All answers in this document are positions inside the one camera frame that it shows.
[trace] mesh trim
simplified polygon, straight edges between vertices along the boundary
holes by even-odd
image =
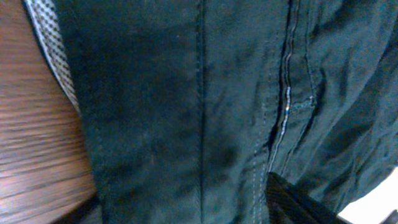
[[[80,112],[54,3],[52,0],[24,1],[51,71],[77,112]]]

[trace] garment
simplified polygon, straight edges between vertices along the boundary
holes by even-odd
[[[333,212],[398,160],[398,2],[61,1],[105,223],[268,223],[269,171]]]

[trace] zipper teeth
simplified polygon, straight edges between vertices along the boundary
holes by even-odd
[[[290,107],[291,107],[291,103],[292,103],[292,97],[291,97],[292,87],[290,85],[290,78],[289,78],[289,60],[290,60],[290,58],[291,58],[291,56],[293,54],[294,32],[296,30],[297,22],[298,22],[299,5],[300,5],[300,0],[297,0],[296,6],[295,6],[295,9],[294,9],[294,22],[293,22],[293,26],[292,26],[291,31],[290,31],[290,35],[288,37],[288,41],[287,41],[288,48],[289,48],[289,53],[285,56],[285,58],[283,60],[284,61],[284,65],[285,65],[284,66],[284,81],[285,81],[285,84],[287,86],[286,94],[285,94],[285,97],[286,97],[285,116],[284,116],[284,120],[282,122],[282,131],[280,132],[280,136],[279,136],[278,142],[275,145],[275,153],[272,156],[271,162],[269,164],[268,172],[270,172],[272,170],[272,165],[274,164],[274,161],[275,161],[276,155],[278,153],[280,144],[281,144],[281,142],[282,142],[282,140],[283,140],[283,138],[285,136],[286,125],[287,125],[287,121],[289,120],[289,111],[290,111]]]

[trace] brown wooden surface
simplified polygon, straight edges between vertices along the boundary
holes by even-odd
[[[0,223],[50,223],[95,192],[78,116],[18,0],[0,0]]]

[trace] wooden table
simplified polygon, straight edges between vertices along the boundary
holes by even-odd
[[[0,223],[51,223],[94,193],[78,115],[22,3],[0,0]]]

